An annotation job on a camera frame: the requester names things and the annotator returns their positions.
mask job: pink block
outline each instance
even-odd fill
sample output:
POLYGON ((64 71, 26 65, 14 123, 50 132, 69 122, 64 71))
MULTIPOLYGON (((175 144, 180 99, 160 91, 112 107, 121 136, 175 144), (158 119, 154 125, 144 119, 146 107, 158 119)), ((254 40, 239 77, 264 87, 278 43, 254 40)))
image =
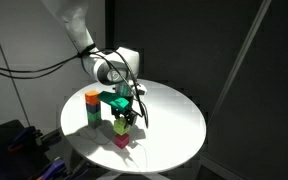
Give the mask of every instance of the pink block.
POLYGON ((130 136, 128 134, 116 135, 114 137, 114 144, 123 149, 130 142, 130 136))

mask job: orange block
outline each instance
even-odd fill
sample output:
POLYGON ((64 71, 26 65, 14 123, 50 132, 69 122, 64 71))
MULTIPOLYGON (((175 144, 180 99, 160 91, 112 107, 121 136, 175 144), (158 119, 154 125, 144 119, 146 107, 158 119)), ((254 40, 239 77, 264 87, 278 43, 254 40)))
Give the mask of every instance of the orange block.
POLYGON ((87 104, 89 105, 96 105, 98 103, 100 103, 100 100, 97 98, 97 95, 99 95, 100 93, 95 91, 95 90, 91 90, 87 93, 85 93, 85 101, 87 104))

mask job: round white table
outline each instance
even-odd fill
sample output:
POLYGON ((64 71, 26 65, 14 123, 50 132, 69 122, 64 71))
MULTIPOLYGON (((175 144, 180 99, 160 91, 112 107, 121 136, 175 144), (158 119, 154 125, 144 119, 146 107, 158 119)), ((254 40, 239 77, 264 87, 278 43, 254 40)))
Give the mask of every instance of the round white table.
MULTIPOLYGON (((144 118, 137 117, 124 149, 113 143, 115 118, 108 104, 101 102, 102 125, 96 129, 88 127, 84 94, 90 90, 114 92, 113 86, 86 86, 62 110, 61 127, 68 142, 89 161, 111 170, 106 177, 111 175, 112 179, 121 173, 153 178, 153 174, 156 177, 156 173, 176 168, 199 151, 206 136, 204 117, 190 99, 153 81, 138 82, 147 88, 141 100, 147 107, 149 127, 146 129, 144 118)), ((140 112, 137 101, 133 102, 133 109, 140 112)))

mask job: dark background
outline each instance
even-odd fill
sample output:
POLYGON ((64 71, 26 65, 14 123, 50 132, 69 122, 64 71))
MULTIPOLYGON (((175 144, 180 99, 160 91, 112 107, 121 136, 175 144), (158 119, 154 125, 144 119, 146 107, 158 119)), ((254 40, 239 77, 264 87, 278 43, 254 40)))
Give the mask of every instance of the dark background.
MULTIPOLYGON (((261 1, 116 0, 108 46, 139 51, 139 78, 190 97, 209 119, 261 1)), ((202 152, 245 179, 288 179, 288 1, 273 1, 208 125, 202 152)))

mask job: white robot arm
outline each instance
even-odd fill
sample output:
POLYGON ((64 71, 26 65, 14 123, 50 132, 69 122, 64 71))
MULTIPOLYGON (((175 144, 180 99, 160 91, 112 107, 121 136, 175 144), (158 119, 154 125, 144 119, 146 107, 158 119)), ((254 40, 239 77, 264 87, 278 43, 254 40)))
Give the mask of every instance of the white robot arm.
MULTIPOLYGON (((66 29, 79 52, 94 44, 85 23, 89 0, 42 0, 42 2, 66 29)), ((98 49, 96 46, 93 47, 93 49, 90 49, 90 52, 97 52, 98 49)), ((134 76, 137 77, 139 71, 138 52, 121 47, 117 49, 117 52, 128 62, 134 76)), ((130 73, 118 54, 98 54, 109 60, 126 80, 130 80, 130 73)), ((91 55, 83 57, 83 67, 89 75, 102 84, 113 85, 123 83, 123 79, 118 73, 114 69, 109 68, 106 61, 99 56, 91 55)))

